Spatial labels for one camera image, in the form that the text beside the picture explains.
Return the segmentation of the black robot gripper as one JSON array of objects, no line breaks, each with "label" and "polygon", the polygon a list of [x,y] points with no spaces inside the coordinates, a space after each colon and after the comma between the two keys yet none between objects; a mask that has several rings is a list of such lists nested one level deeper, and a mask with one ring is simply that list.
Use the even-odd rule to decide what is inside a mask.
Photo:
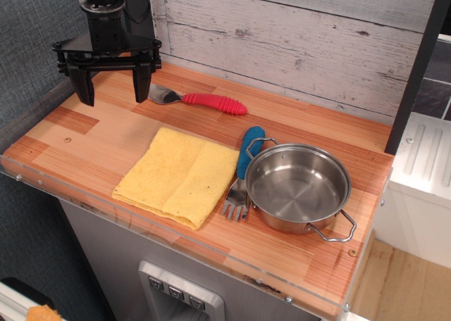
[{"label": "black robot gripper", "polygon": [[88,13],[89,32],[72,39],[54,42],[58,69],[68,75],[79,100],[94,105],[94,86],[88,71],[133,70],[135,100],[148,98],[152,73],[161,68],[161,41],[153,35],[128,32],[122,14]]}]

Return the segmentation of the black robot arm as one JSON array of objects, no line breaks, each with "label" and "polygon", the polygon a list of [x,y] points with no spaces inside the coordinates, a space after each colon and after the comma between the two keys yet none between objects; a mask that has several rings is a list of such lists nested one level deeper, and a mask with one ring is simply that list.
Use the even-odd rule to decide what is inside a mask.
[{"label": "black robot arm", "polygon": [[152,73],[161,67],[150,0],[79,0],[89,32],[55,42],[58,70],[70,78],[79,100],[94,105],[92,73],[132,71],[135,99],[148,97]]}]

